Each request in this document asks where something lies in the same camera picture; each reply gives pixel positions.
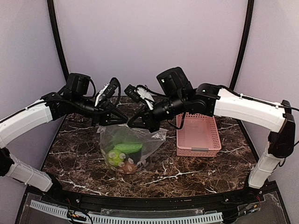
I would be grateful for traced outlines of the purple toy eggplant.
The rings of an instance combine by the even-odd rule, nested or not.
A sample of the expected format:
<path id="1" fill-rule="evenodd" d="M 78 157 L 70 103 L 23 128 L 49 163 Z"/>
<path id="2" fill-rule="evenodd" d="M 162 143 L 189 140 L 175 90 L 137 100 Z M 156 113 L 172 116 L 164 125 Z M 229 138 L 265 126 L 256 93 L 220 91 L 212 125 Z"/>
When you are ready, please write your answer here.
<path id="1" fill-rule="evenodd" d="M 141 151 L 129 154 L 128 161 L 129 163 L 135 164 L 136 166 L 143 166 L 146 164 L 146 160 L 142 158 Z"/>

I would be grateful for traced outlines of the green toy guava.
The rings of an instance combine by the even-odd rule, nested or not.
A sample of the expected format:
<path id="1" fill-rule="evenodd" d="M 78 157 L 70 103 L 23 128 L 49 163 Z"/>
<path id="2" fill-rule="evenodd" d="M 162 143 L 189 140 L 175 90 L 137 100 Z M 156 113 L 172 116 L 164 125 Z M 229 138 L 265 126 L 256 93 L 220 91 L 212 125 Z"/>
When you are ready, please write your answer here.
<path id="1" fill-rule="evenodd" d="M 126 155 L 118 149 L 113 149 L 107 153 L 106 159 L 109 166 L 122 168 L 125 166 Z"/>

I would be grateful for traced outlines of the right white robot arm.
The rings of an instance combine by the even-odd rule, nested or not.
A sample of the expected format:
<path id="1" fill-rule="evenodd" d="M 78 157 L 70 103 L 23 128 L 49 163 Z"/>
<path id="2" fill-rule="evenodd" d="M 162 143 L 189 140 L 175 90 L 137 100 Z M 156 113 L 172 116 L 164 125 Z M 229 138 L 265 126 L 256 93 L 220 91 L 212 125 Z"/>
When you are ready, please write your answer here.
<path id="1" fill-rule="evenodd" d="M 182 113 L 228 117 L 267 128 L 270 131 L 268 146 L 249 174 L 248 186 L 261 188 L 266 179 L 283 165 L 295 147 L 296 124 L 293 107 L 263 101 L 234 92 L 223 85 L 204 83 L 193 88 L 180 67 L 168 69 L 157 76 L 163 90 L 163 100 L 155 102 L 153 91 L 143 85 L 129 85 L 125 93 L 143 107 L 128 121 L 131 128 L 158 131 L 164 120 Z"/>

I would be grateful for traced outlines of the clear dotted zip bag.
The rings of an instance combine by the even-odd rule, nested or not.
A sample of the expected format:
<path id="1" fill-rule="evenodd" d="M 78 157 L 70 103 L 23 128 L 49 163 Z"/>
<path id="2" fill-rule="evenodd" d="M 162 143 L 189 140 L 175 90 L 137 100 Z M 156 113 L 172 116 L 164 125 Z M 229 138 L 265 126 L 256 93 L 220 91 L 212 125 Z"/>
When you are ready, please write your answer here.
<path id="1" fill-rule="evenodd" d="M 133 174 L 148 166 L 150 156 L 166 141 L 168 130 L 150 133 L 127 125 L 101 126 L 100 151 L 107 168 L 122 174 Z"/>

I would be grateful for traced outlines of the brown toy potato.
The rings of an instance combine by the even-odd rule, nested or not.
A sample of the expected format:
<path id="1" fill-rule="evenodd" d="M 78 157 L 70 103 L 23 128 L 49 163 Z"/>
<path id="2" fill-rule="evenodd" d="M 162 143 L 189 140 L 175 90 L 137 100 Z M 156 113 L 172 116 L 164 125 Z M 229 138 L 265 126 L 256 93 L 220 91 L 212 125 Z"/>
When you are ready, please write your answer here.
<path id="1" fill-rule="evenodd" d="M 137 171 L 137 166 L 135 164 L 130 164 L 128 161 L 125 161 L 121 164 L 121 167 L 117 169 L 119 172 L 123 174 L 132 174 Z"/>

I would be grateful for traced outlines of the green toy bitter gourd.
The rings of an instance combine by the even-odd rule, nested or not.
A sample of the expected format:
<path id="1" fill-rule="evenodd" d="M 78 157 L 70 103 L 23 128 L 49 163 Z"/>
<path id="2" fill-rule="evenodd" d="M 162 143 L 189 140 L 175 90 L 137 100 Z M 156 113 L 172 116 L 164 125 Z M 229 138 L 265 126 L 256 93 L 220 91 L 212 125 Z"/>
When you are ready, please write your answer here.
<path id="1" fill-rule="evenodd" d="M 142 149 L 143 144 L 141 143 L 127 143 L 127 144 L 117 144 L 114 146 L 115 150 L 119 150 L 122 153 L 125 154 L 131 154 L 138 152 Z"/>

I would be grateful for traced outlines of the pink plastic basket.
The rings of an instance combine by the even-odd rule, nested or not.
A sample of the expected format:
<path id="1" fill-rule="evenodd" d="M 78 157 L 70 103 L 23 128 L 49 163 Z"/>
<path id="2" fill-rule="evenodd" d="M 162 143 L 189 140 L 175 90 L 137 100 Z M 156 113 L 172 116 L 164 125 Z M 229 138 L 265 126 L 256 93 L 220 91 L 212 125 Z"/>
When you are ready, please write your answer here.
<path id="1" fill-rule="evenodd" d="M 177 155 L 215 157 L 221 141 L 214 117 L 186 114 L 182 129 L 177 130 Z"/>

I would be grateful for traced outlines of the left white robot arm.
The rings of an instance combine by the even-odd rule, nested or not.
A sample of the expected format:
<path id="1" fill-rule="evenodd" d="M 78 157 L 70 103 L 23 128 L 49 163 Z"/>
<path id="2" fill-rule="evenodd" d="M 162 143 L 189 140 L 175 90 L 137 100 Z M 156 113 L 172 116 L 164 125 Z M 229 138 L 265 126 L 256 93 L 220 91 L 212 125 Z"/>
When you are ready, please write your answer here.
<path id="1" fill-rule="evenodd" d="M 89 85 L 94 85 L 90 76 L 71 73 L 66 85 L 58 92 L 51 92 L 18 112 L 0 121 L 0 175 L 15 179 L 42 192 L 61 187 L 50 174 L 39 171 L 12 155 L 7 146 L 28 131 L 63 116 L 75 113 L 91 119 L 91 125 L 110 126 L 125 124 L 128 118 L 117 109 L 110 99 L 114 93 L 121 93 L 121 84 L 111 78 L 102 90 L 86 96 Z"/>

